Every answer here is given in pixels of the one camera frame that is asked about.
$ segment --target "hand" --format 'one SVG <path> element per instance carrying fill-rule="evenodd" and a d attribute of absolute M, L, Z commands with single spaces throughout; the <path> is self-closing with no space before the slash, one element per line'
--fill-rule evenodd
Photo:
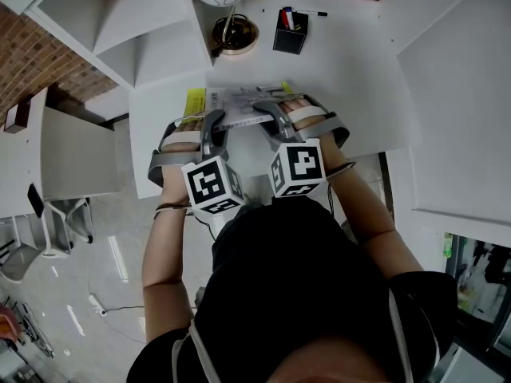
<path fill-rule="evenodd" d="M 285 112 L 289 113 L 291 111 L 295 111 L 296 109 L 303 108 L 304 106 L 310 106 L 311 103 L 303 98 L 296 98 L 291 101 L 284 101 L 280 108 Z M 325 120 L 324 116 L 315 115 L 309 116 L 308 118 L 299 120 L 297 123 L 293 124 L 293 127 L 299 131 L 300 129 L 307 128 L 313 124 L 317 124 Z M 335 143 L 334 134 L 332 132 L 325 133 L 319 137 L 319 143 L 321 146 L 321 153 L 323 154 L 323 164 L 325 166 L 325 172 L 328 172 L 342 164 L 345 164 L 348 160 L 343 155 L 343 153 L 337 147 Z"/>
<path fill-rule="evenodd" d="M 201 127 L 202 120 L 198 120 L 197 122 L 181 122 L 174 132 L 200 131 Z M 194 152 L 198 149 L 198 144 L 180 142 L 164 146 L 161 152 Z M 161 193 L 160 203 L 186 204 L 188 202 L 188 191 L 184 183 L 181 166 L 162 166 L 161 172 L 163 174 L 163 191 Z"/>

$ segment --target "pen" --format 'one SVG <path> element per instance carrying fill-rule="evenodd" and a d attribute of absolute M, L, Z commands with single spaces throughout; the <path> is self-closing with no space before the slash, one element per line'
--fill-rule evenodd
<path fill-rule="evenodd" d="M 328 13 L 326 11 L 312 11 L 312 10 L 295 10 L 296 13 L 310 14 L 313 16 L 326 17 Z"/>
<path fill-rule="evenodd" d="M 289 30 L 295 31 L 295 23 L 293 22 L 293 12 L 290 7 L 286 7 L 287 23 L 289 24 Z"/>

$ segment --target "lamp base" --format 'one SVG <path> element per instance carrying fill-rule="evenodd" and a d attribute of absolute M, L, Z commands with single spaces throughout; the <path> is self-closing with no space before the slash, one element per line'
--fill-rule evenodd
<path fill-rule="evenodd" d="M 259 29 L 242 14 L 234 14 L 231 18 L 221 18 L 213 29 L 213 43 L 216 48 L 212 51 L 213 57 L 221 53 L 226 55 L 240 55 L 249 51 L 257 42 Z"/>

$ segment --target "marker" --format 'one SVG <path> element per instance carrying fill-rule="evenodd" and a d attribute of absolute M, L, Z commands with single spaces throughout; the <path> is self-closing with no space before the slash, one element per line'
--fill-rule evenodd
<path fill-rule="evenodd" d="M 290 7 L 286 7 L 287 22 L 289 23 L 289 30 L 295 31 L 295 23 L 293 22 L 293 12 Z"/>
<path fill-rule="evenodd" d="M 312 16 L 326 17 L 328 13 L 326 11 L 312 11 L 312 10 L 295 10 L 296 13 L 310 14 Z"/>
<path fill-rule="evenodd" d="M 289 24 L 287 24 L 286 10 L 282 9 L 282 11 L 280 12 L 280 16 L 282 17 L 282 23 L 284 24 L 284 27 L 286 27 L 286 30 L 289 30 Z"/>

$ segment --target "pen holder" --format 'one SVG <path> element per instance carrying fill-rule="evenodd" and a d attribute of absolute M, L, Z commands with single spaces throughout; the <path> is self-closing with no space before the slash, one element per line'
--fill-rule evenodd
<path fill-rule="evenodd" d="M 282 21 L 282 10 L 279 11 L 277 20 L 277 29 L 275 30 L 275 40 L 273 41 L 273 50 L 283 51 L 284 53 L 300 54 L 305 37 L 307 36 L 307 27 L 309 16 L 301 13 L 292 12 L 295 30 L 287 30 Z"/>

